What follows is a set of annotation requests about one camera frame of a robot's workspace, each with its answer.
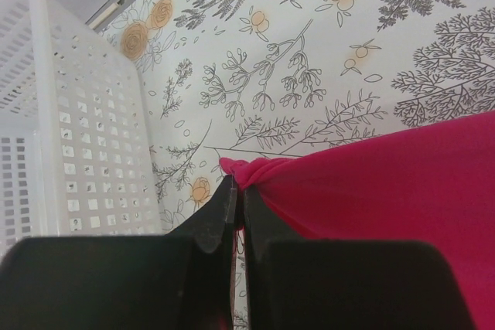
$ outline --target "red towel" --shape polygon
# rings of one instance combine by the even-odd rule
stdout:
[[[494,327],[495,111],[302,158],[220,164],[308,238],[431,243],[477,326]]]

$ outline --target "white plastic basket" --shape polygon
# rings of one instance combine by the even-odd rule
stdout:
[[[160,232],[135,67],[54,0],[0,0],[0,146],[0,254]]]

